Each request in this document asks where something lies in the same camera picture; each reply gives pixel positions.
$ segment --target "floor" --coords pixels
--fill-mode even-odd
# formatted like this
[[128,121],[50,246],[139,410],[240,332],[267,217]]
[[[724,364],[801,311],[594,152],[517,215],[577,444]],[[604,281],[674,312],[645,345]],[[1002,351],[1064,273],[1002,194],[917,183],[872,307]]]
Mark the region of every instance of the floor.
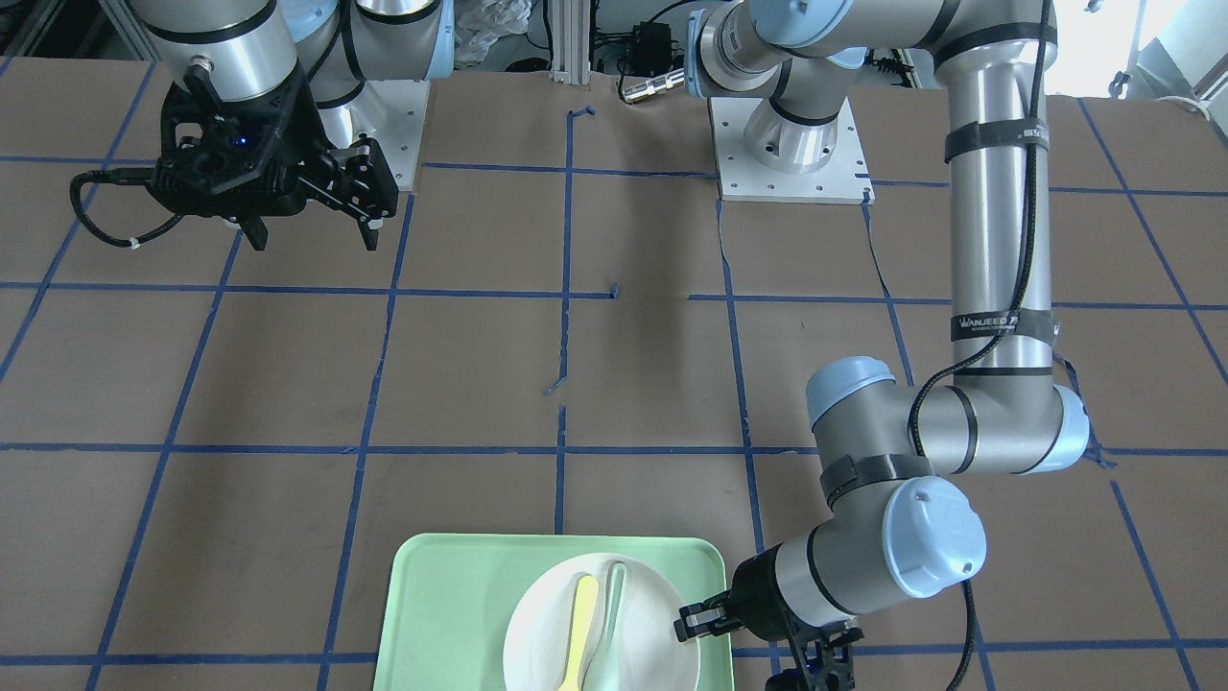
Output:
[[[942,92],[852,96],[887,290],[863,209],[721,204],[704,103],[602,77],[437,83],[378,252],[318,207],[263,254],[199,218],[106,247],[68,179],[152,158],[167,83],[0,64],[6,691],[367,690],[424,531],[699,536],[732,568],[825,518],[814,369],[949,363]],[[1228,152],[1170,104],[1050,115],[1057,347],[1097,444],[958,480],[991,545],[965,689],[1228,689]],[[90,199],[117,232],[165,215]],[[863,617],[858,689],[943,687],[962,622],[955,592]],[[781,649],[734,647],[761,689]]]

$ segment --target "light green tray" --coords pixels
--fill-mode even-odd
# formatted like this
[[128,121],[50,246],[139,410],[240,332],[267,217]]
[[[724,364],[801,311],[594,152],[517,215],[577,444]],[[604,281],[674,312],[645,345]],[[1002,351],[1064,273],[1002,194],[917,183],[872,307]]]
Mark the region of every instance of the light green tray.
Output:
[[[588,552],[640,560],[686,603],[725,590],[725,561],[699,539],[418,535],[393,560],[375,691],[502,691],[516,604],[546,569]],[[732,690],[729,637],[700,639],[699,691]]]

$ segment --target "white plate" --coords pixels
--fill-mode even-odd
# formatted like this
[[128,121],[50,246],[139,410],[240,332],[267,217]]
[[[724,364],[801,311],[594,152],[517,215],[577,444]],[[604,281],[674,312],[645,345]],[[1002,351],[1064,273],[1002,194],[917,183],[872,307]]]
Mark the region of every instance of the white plate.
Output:
[[585,652],[587,671],[605,621],[610,565],[616,561],[626,565],[623,605],[614,631],[619,644],[620,691],[695,691],[699,644],[695,639],[679,643],[674,636],[678,609],[685,604],[682,595],[652,567],[610,552],[581,555],[556,565],[521,598],[503,641],[507,691],[558,691],[566,665],[576,582],[591,573],[600,585]]

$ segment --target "plastic bag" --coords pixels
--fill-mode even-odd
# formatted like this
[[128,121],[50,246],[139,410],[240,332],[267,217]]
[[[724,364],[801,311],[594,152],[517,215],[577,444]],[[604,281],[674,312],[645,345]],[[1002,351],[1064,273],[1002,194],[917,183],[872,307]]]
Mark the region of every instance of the plastic bag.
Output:
[[456,68],[481,63],[505,36],[526,33],[532,12],[532,0],[456,0]]

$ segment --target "light green spoon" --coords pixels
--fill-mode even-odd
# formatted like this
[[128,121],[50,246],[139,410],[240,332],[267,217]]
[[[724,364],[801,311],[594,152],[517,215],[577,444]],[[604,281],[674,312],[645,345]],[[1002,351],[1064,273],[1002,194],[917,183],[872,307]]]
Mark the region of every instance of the light green spoon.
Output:
[[626,565],[610,565],[609,578],[605,582],[605,623],[602,626],[602,638],[597,646],[593,662],[588,664],[585,675],[585,691],[619,691],[618,660],[618,614],[623,606],[623,583],[626,581]]

